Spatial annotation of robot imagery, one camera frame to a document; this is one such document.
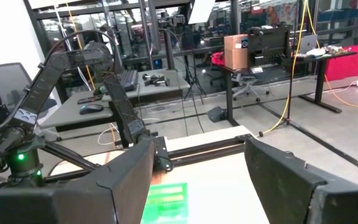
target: concrete floor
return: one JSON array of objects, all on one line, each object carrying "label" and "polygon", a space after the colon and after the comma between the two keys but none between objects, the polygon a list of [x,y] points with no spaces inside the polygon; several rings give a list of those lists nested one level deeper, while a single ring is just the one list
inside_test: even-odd
[{"label": "concrete floor", "polygon": [[[347,78],[330,84],[333,88],[337,88],[347,86],[357,79],[358,77]],[[313,77],[304,78],[294,82],[293,94],[312,93],[314,88],[315,81]],[[281,114],[285,106],[284,99],[288,93],[288,83],[272,85],[271,89],[274,95],[261,95],[262,103]],[[212,123],[205,115],[205,112],[215,106],[226,107],[224,94],[209,95],[203,99],[203,102],[201,102],[199,96],[196,97],[200,123],[205,132],[231,127],[227,121]],[[346,91],[338,92],[337,95],[350,103],[358,104],[357,87],[350,87]],[[295,97],[291,104],[291,119],[323,141],[358,160],[358,109],[345,106],[330,92],[324,93],[323,101],[341,108],[343,112],[335,114]],[[195,116],[193,102],[186,100],[184,105],[186,116],[190,116],[190,118],[186,119],[188,135],[202,133]],[[255,96],[240,97],[234,102],[234,107],[235,119],[256,134],[259,131],[270,128],[278,121],[278,118],[272,113],[255,104]],[[186,136],[185,120],[182,119],[183,110],[181,110],[180,100],[143,107],[142,117],[148,124],[147,127],[151,131],[158,131],[159,135],[164,135],[169,139]],[[108,128],[107,125],[100,125],[61,133],[61,136],[66,140],[59,142],[59,144],[69,147],[82,155],[111,150],[111,146],[99,146],[97,143],[97,133],[106,128]],[[101,142],[103,143],[111,140],[110,133],[101,137]],[[307,163],[358,183],[358,167],[291,126],[281,126],[260,138],[260,140],[283,151],[292,151]],[[44,174],[50,172],[51,168],[60,161],[58,158],[48,156],[44,152],[40,152],[40,157],[44,164]]]}]

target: yellow cable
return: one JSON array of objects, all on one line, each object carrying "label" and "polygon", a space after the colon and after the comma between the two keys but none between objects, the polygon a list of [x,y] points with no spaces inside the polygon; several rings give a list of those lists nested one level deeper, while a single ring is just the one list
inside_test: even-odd
[{"label": "yellow cable", "polygon": [[[314,30],[313,21],[311,20],[310,9],[309,9],[308,1],[306,1],[306,6],[307,6],[307,9],[308,9],[308,15],[309,15],[309,21],[310,21],[311,30],[313,31],[313,34],[315,35],[315,34],[316,34],[316,31]],[[339,101],[341,101],[342,103],[344,103],[344,104],[347,105],[347,106],[352,106],[352,107],[354,107],[354,108],[358,108],[358,105],[354,105],[354,104],[348,103],[348,102],[342,100],[340,97],[338,97],[337,94],[335,94],[335,92],[334,92],[333,89],[331,88],[331,85],[329,84],[329,81],[328,81],[328,79],[327,79],[327,75],[324,74],[324,77],[325,77],[325,80],[326,80],[326,83],[327,83],[327,85],[328,85],[329,90],[331,91],[331,93],[333,93],[333,95],[334,95]]]},{"label": "yellow cable", "polygon": [[[300,48],[300,45],[301,45],[301,36],[302,36],[302,29],[303,29],[303,23],[305,21],[305,13],[306,13],[306,3],[303,3],[303,12],[302,12],[302,21],[301,21],[301,27],[300,27],[300,31],[299,31],[299,38],[298,38],[298,46],[296,47],[296,52],[295,52],[295,56],[294,56],[294,59],[293,59],[293,63],[292,63],[292,73],[291,73],[291,78],[293,78],[293,75],[294,75],[294,72],[295,72],[295,64],[296,64],[296,58],[298,56],[298,52],[299,52],[299,48]],[[279,124],[280,122],[282,121],[282,119],[284,118],[284,115],[285,115],[285,112],[287,111],[287,108],[288,108],[288,103],[290,101],[290,94],[288,94],[287,96],[287,102],[285,103],[285,107],[284,107],[284,111],[281,115],[281,118],[277,121],[277,123],[271,127],[270,129],[264,131],[262,134],[266,134],[266,133],[269,133],[271,132],[273,129],[275,129]]]},{"label": "yellow cable", "polygon": [[112,128],[112,125],[109,123],[111,134],[112,134],[112,148],[116,149],[116,135],[114,134],[114,130]]},{"label": "yellow cable", "polygon": [[[77,32],[77,28],[76,28],[75,23],[74,23],[73,15],[71,14],[71,10],[70,10],[70,7],[68,6],[67,2],[66,2],[66,6],[68,8],[68,14],[70,15],[71,23],[73,24],[73,27],[74,27],[74,32]],[[81,44],[81,41],[80,41],[80,37],[78,35],[77,35],[77,42],[78,42],[78,46],[80,46],[80,49],[82,50],[82,44]],[[88,66],[86,66],[86,71],[88,72],[89,80],[91,80],[93,90],[95,90],[96,88],[94,87],[94,83],[93,83],[93,80],[92,80],[90,68]]]}]

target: gray chair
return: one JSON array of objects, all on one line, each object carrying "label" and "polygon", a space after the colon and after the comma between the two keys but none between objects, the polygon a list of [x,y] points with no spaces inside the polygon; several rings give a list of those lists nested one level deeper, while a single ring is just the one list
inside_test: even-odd
[{"label": "gray chair", "polygon": [[[12,112],[25,95],[24,88],[31,83],[32,80],[21,63],[6,63],[0,65],[0,97],[2,103],[6,105],[8,112]],[[43,105],[39,119],[46,116],[49,109],[56,104],[55,100],[48,99]],[[52,135],[54,139],[59,138],[59,135],[54,131],[43,130],[38,132],[38,134]]]},{"label": "gray chair", "polygon": [[269,88],[265,88],[263,86],[255,86],[254,83],[257,81],[257,75],[254,74],[237,74],[236,77],[232,77],[233,82],[238,82],[240,87],[238,90],[236,90],[233,94],[233,100],[237,100],[237,96],[239,96],[242,93],[246,93],[247,95],[250,94],[250,92],[253,92],[256,96],[256,102],[260,102],[259,94],[256,92],[256,88],[262,89],[265,91],[266,95],[270,94]]}]

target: desk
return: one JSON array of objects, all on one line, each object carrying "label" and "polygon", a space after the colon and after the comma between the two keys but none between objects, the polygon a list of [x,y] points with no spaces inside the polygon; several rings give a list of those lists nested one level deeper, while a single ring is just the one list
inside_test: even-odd
[{"label": "desk", "polygon": [[[102,101],[81,105],[77,103],[78,100],[91,96],[93,96],[93,92],[91,91],[75,93],[50,115],[50,117],[40,125],[40,128],[56,128],[57,131],[68,131],[112,122],[112,111],[108,103]],[[92,103],[101,104],[105,106],[105,108],[98,113],[80,115],[81,107]]]},{"label": "desk", "polygon": [[333,111],[335,113],[342,112],[341,109],[336,108],[335,106],[331,106],[329,104],[323,103],[321,101],[321,98],[323,97],[323,87],[324,87],[324,79],[325,79],[326,68],[327,68],[327,61],[329,59],[335,59],[335,58],[345,57],[345,56],[350,56],[350,55],[355,55],[355,54],[356,54],[356,52],[348,52],[345,54],[332,55],[329,57],[323,57],[323,58],[317,58],[317,59],[313,59],[313,60],[307,60],[305,62],[299,62],[299,63],[321,62],[321,65],[318,68],[318,72],[317,72],[317,84],[316,84],[316,91],[315,91],[316,94],[314,95],[314,99],[308,95],[300,95],[299,97],[301,99],[309,101],[310,103],[314,103],[322,108]]},{"label": "desk", "polygon": [[[314,103],[318,106],[321,106],[323,108],[326,108],[328,110],[331,110],[335,113],[340,113],[342,112],[341,109],[336,108],[334,106],[328,105],[326,103],[321,102],[321,98],[323,95],[323,86],[324,86],[324,76],[325,76],[325,71],[326,71],[326,66],[327,66],[327,61],[329,59],[334,59],[334,58],[339,58],[339,57],[345,57],[345,56],[350,56],[350,55],[354,55],[356,54],[355,52],[348,52],[348,53],[344,53],[344,54],[339,54],[339,55],[332,55],[332,56],[327,56],[327,57],[320,57],[320,58],[314,58],[311,60],[304,60],[304,61],[297,61],[296,65],[302,65],[302,64],[306,64],[306,63],[311,63],[311,62],[321,62],[321,66],[318,70],[318,74],[317,74],[317,84],[316,84],[316,94],[314,96],[314,99],[310,98],[308,95],[301,95],[299,96],[300,98],[307,100],[311,103]],[[291,65],[293,62],[288,62],[285,65],[281,64],[282,66],[286,66],[286,65]],[[233,70],[230,68],[227,68],[225,66],[219,66],[220,71],[222,71],[222,73],[226,76],[226,109],[227,109],[227,116],[226,119],[230,122],[230,124],[232,126],[238,126],[239,123],[233,118],[233,93],[232,93],[232,80],[231,77],[236,76],[239,73],[248,73],[249,69],[245,68],[245,69],[238,69],[238,70]]]},{"label": "desk", "polygon": [[[168,140],[167,150],[174,151],[249,133],[243,126],[211,131]],[[105,164],[120,153],[107,152],[86,159]],[[68,162],[61,162],[53,169],[52,175],[78,169]],[[152,179],[152,184],[180,182],[188,184],[187,223],[269,223],[249,177],[243,153],[177,167],[167,174],[154,175]]]},{"label": "desk", "polygon": [[[165,86],[164,84],[160,86],[145,86],[142,79],[143,74],[150,76],[163,75],[165,78],[169,78],[171,83],[169,86]],[[190,88],[190,85],[181,76],[179,76],[176,71],[167,70],[166,68],[139,72],[138,76],[139,78],[137,82],[139,85],[136,85],[136,90],[127,92],[127,96],[131,99],[132,104],[134,104],[134,102],[138,102],[138,97],[140,98],[140,102],[146,103],[181,96],[183,90]],[[104,95],[102,101],[111,102],[111,97],[109,95]]]}]

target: sticker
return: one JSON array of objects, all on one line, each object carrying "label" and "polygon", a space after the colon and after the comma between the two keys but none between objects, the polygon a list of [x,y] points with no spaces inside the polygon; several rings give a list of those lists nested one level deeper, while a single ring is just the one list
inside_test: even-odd
[{"label": "sticker", "polygon": [[252,71],[252,73],[254,73],[254,74],[264,72],[264,70],[263,70],[261,67],[251,68],[251,71]]},{"label": "sticker", "polygon": [[241,40],[241,48],[248,48],[248,37]]},{"label": "sticker", "polygon": [[141,223],[186,224],[187,183],[151,185]]}]

